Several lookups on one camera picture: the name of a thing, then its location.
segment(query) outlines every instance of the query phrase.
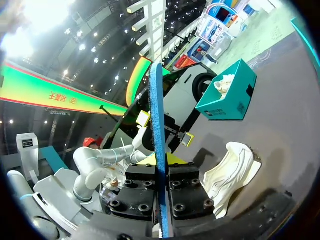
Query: black metal block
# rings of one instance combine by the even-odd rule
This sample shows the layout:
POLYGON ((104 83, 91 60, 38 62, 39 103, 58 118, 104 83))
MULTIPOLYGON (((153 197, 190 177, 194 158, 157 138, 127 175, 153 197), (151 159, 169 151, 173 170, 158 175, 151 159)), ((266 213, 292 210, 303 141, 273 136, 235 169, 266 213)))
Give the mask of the black metal block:
POLYGON ((124 187, 118 196, 110 202, 115 216, 152 221, 155 191, 154 165, 131 165, 125 172, 124 187))
POLYGON ((173 218, 188 220, 213 215, 214 202, 199 181, 193 164, 169 166, 169 198, 173 218))

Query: green banner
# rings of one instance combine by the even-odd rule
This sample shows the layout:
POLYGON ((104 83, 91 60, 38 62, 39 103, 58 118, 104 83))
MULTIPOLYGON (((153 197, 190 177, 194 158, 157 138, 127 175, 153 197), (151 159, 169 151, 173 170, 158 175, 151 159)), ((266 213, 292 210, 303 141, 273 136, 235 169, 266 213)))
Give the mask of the green banner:
POLYGON ((3 101, 91 114, 106 114, 100 109, 103 105, 110 114, 115 116, 123 116, 127 110, 127 107, 79 91, 11 62, 5 62, 1 73, 4 80, 0 88, 0 100, 3 101))

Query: ceiling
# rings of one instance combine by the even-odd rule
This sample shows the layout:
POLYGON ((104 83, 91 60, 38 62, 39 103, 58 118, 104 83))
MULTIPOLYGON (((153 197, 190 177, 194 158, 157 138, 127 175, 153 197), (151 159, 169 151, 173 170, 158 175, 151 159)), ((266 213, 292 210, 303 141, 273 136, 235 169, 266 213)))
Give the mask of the ceiling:
MULTIPOLYGON (((8 58, 38 74, 125 106, 127 81, 140 58, 139 52, 147 44, 136 44, 136 40, 146 33, 145 27, 138 32, 131 29, 132 25, 144 18, 142 9, 133 14, 127 13, 127 7, 136 2, 73 1, 68 5, 68 15, 58 25, 46 29, 46 25, 42 24, 44 31, 32 25, 25 29, 33 54, 11 57, 8 51, 8 58)), ((206 0, 166 2, 164 44, 201 15, 206 0)), ((18 42, 23 47, 26 41, 20 38, 18 42)), ((34 132, 40 148, 53 146, 63 158, 71 158, 73 151, 80 147, 83 129, 90 128, 87 124, 92 124, 90 119, 93 116, 72 111, 58 115, 52 111, 1 102, 2 154, 17 153, 17 134, 34 132)))

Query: gray floor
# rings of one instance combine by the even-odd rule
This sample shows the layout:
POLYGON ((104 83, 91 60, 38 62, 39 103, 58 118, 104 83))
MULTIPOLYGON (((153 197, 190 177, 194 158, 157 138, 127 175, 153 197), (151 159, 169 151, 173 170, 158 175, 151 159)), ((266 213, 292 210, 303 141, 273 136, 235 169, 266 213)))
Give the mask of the gray floor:
POLYGON ((208 121, 200 116, 189 148, 175 155, 197 162, 203 173, 226 154, 226 143, 251 146, 262 167, 230 205, 234 217, 267 189, 290 191, 297 204, 308 194, 320 166, 320 88, 303 47, 255 70, 257 82, 243 121, 208 121))

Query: floor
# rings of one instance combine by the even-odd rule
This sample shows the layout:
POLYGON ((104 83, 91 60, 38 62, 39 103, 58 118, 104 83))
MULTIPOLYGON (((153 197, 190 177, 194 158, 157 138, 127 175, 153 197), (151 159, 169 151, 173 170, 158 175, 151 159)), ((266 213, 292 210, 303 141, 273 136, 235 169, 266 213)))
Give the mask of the floor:
POLYGON ((218 64, 209 61, 205 64, 220 74, 239 59, 250 61, 295 31, 290 22, 294 16, 295 13, 287 6, 270 14, 264 10, 256 12, 247 20, 247 29, 231 42, 229 49, 218 59, 218 64))
MULTIPOLYGON (((284 13, 288 20, 293 17, 284 13)), ((276 23, 276 16, 271 23, 276 23)), ((291 29, 275 28, 282 30, 278 44, 268 46, 260 40, 260 47, 252 50, 251 55, 243 53, 242 58, 257 74, 244 120, 208 121, 200 115, 190 131, 195 135, 191 146, 180 145, 175 152, 177 157, 195 162, 203 179, 204 173, 225 156, 226 143, 240 142, 254 149, 262 167, 230 204, 227 214, 230 217, 245 211, 269 189, 291 192, 299 205, 320 167, 320 88, 316 71, 298 35, 291 29)), ((225 69, 239 59, 241 51, 243 48, 230 49, 229 54, 222 56, 226 63, 221 60, 212 69, 222 72, 220 64, 225 69)))

